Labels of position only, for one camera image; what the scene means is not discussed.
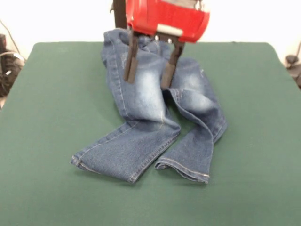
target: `green table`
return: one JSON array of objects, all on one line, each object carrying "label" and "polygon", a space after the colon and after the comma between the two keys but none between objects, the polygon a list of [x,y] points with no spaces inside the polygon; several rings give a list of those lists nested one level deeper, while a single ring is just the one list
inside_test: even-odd
[{"label": "green table", "polygon": [[[71,156],[122,124],[102,43],[38,43],[0,113],[1,226],[299,226],[301,92],[265,43],[200,43],[229,127],[209,184],[153,165],[134,185]],[[184,136],[192,124],[171,109]]]}]

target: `metal bolt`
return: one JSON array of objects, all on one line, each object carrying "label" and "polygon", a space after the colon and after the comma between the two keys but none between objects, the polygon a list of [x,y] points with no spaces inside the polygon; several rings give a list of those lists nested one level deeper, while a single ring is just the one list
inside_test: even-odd
[{"label": "metal bolt", "polygon": [[197,3],[195,4],[194,8],[196,10],[201,10],[201,2],[200,1],[197,1]]}]

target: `blue denim jeans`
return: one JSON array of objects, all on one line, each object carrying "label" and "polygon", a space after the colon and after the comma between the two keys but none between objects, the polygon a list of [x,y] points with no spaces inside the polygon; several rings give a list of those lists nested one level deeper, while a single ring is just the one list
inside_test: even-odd
[{"label": "blue denim jeans", "polygon": [[[214,143],[227,127],[221,107],[204,71],[189,58],[178,61],[169,89],[160,88],[171,51],[169,45],[139,38],[139,61],[134,83],[124,81],[129,33],[114,29],[104,34],[102,61],[107,85],[125,123],[76,153],[71,163],[94,173],[134,183],[155,160],[155,169],[175,169],[182,177],[208,183]],[[179,112],[195,127],[172,149],[180,126],[164,101],[172,96]]]}]

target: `black cable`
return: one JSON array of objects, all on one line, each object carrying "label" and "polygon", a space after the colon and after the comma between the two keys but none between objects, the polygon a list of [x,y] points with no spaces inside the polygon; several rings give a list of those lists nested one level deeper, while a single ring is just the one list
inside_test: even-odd
[{"label": "black cable", "polygon": [[18,46],[16,45],[16,43],[15,43],[15,41],[14,41],[14,39],[13,39],[13,37],[12,37],[10,31],[9,31],[9,29],[4,25],[4,23],[1,21],[1,19],[0,19],[0,24],[2,24],[2,26],[4,27],[4,29],[8,32],[8,35],[9,35],[11,41],[13,42],[13,44],[14,44],[14,46],[15,46],[17,52],[20,54],[20,51],[19,51],[19,49],[18,49]]},{"label": "black cable", "polygon": [[298,51],[297,51],[297,54],[296,54],[297,57],[298,57],[298,55],[299,55],[299,53],[300,53],[300,48],[301,48],[301,41],[300,41],[300,43],[299,43]]}]

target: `white wall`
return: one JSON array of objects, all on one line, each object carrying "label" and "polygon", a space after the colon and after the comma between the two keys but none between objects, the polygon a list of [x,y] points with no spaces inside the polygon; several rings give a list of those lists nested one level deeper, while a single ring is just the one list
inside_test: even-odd
[{"label": "white wall", "polygon": [[[1,9],[6,11],[0,18],[28,57],[36,42],[102,41],[103,32],[114,28],[111,3],[5,0]],[[282,62],[287,54],[295,54],[301,40],[300,1],[211,0],[210,5],[211,19],[201,41],[268,42]]]}]

